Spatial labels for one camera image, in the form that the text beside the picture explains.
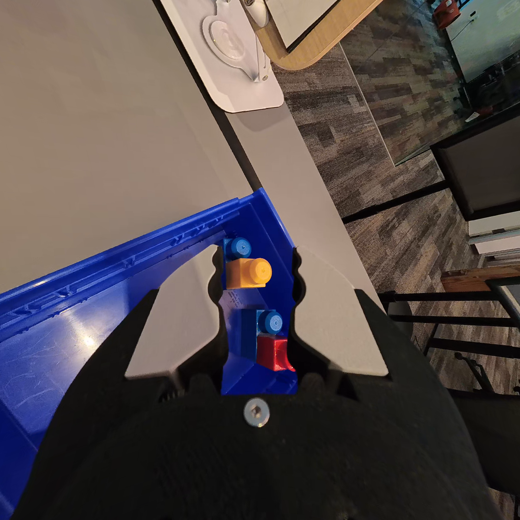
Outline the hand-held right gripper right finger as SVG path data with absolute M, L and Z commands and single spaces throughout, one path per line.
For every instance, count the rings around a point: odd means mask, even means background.
M 303 246 L 293 249 L 292 264 L 298 386 L 386 386 L 388 368 L 352 283 Z

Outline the white board stand base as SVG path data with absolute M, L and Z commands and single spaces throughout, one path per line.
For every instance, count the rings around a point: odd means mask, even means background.
M 161 1 L 211 100 L 228 113 L 280 107 L 283 92 L 243 1 Z

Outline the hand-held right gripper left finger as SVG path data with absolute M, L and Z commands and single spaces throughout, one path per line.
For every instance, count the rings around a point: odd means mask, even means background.
M 128 364 L 127 379 L 165 376 L 221 381 L 229 346 L 224 313 L 224 252 L 211 244 L 161 284 Z

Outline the black pole stand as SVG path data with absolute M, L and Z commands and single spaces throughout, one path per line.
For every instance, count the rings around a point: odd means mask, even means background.
M 453 326 L 478 326 L 519 328 L 519 321 L 503 317 L 461 317 L 413 315 L 407 302 L 389 303 L 387 315 L 399 323 L 449 324 Z

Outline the clear chair floor mat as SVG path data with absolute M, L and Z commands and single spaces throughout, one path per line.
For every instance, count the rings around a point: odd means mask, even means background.
M 382 1 L 341 47 L 395 165 L 519 104 L 519 1 Z

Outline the blue plastic bin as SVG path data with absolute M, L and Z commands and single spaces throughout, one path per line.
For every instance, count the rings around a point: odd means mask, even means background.
M 268 194 L 259 188 L 1 294 L 1 519 L 9 519 L 66 390 L 100 344 L 152 289 L 206 246 L 235 238 L 266 259 L 264 288 L 224 291 L 230 356 L 223 394 L 294 393 L 281 376 L 240 358 L 240 318 L 233 311 L 277 311 L 288 332 L 294 305 L 294 243 Z

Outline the yellow one-stud toy block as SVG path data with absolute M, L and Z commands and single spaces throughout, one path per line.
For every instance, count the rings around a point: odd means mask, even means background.
M 263 258 L 239 258 L 226 263 L 228 290 L 264 288 L 271 277 L 271 265 Z

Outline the wooden instruction board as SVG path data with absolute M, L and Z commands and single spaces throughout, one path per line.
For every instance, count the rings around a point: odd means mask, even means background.
M 325 56 L 382 1 L 338 1 L 291 51 L 285 47 L 276 23 L 260 28 L 250 24 L 270 61 L 278 67 L 297 71 L 308 68 Z

